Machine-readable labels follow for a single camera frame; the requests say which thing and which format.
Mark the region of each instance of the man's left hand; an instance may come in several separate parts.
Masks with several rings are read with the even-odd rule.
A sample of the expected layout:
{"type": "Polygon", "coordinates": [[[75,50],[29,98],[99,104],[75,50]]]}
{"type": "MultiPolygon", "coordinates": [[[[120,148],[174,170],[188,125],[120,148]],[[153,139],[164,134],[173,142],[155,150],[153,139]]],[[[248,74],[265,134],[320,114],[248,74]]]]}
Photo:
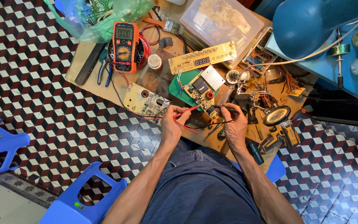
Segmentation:
{"type": "Polygon", "coordinates": [[[190,117],[191,111],[186,111],[186,107],[178,107],[175,105],[169,105],[164,117],[161,120],[161,144],[173,146],[173,148],[179,142],[182,136],[183,127],[178,125],[173,117],[179,113],[182,115],[177,119],[177,122],[184,125],[186,120],[190,117]]]}

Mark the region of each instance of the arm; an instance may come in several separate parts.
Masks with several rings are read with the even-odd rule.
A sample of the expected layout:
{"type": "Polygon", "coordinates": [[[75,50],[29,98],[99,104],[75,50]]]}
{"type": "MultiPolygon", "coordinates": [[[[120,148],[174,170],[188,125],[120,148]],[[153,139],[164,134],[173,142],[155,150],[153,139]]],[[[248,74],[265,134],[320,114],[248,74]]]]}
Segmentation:
{"type": "MultiPolygon", "coordinates": [[[[217,109],[217,112],[225,120],[231,120],[237,116],[237,114],[231,114],[225,107],[241,111],[241,108],[237,105],[223,104],[223,107],[220,110],[217,109]]],[[[244,139],[246,128],[247,119],[241,113],[237,120],[225,124],[225,136],[231,152],[243,171],[247,186],[251,190],[263,220],[268,224],[303,223],[295,209],[267,179],[265,173],[249,154],[244,139]]]]}
{"type": "Polygon", "coordinates": [[[177,121],[184,124],[191,114],[190,111],[184,113],[186,109],[173,105],[168,107],[161,121],[161,143],[156,154],[117,198],[103,224],[141,222],[162,170],[182,135],[182,127],[174,122],[173,116],[183,113],[177,121]]]}

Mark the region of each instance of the green circuit board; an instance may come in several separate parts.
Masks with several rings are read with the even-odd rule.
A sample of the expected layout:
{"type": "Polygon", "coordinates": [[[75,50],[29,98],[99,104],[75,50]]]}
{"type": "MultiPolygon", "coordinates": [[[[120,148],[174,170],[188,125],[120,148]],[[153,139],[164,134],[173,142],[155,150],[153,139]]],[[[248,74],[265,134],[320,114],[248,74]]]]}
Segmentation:
{"type": "Polygon", "coordinates": [[[112,10],[113,0],[90,0],[90,2],[96,19],[101,17],[104,13],[112,10]]]}

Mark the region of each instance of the green plastic tray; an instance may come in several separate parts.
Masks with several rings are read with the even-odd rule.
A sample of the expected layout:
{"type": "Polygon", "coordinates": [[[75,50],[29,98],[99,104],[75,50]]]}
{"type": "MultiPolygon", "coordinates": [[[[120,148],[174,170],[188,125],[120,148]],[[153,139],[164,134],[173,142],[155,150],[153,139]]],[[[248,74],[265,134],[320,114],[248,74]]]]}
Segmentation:
{"type": "MultiPolygon", "coordinates": [[[[200,71],[198,69],[194,69],[191,71],[187,71],[187,72],[183,72],[182,75],[180,76],[180,82],[183,85],[187,85],[192,79],[194,79],[194,77],[196,77],[196,75],[198,75],[200,73],[200,71]]],[[[179,83],[176,81],[177,79],[177,74],[175,75],[175,78],[173,78],[173,81],[171,82],[171,84],[168,87],[168,93],[175,96],[176,98],[182,100],[183,102],[185,102],[186,104],[189,104],[191,106],[195,106],[197,105],[196,102],[194,102],[194,99],[191,98],[189,96],[189,94],[186,93],[186,91],[183,91],[182,95],[179,95],[179,89],[180,89],[180,85],[179,83]]],[[[214,95],[216,95],[218,93],[219,89],[216,90],[214,92],[214,95]]]]}

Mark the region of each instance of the patterned tile floor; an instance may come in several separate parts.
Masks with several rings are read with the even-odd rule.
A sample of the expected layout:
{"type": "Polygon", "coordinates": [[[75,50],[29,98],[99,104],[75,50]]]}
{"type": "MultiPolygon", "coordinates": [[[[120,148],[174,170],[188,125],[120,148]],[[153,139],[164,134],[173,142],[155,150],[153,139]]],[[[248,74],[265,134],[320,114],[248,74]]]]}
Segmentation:
{"type": "MultiPolygon", "coordinates": [[[[158,126],[64,80],[76,47],[43,1],[0,1],[0,126],[31,137],[15,173],[56,193],[97,160],[130,182],[160,140],[158,126]]],[[[358,127],[306,117],[295,126],[301,146],[280,149],[287,173],[275,185],[305,223],[358,224],[358,127]]],[[[90,179],[81,200],[108,190],[90,179]]]]}

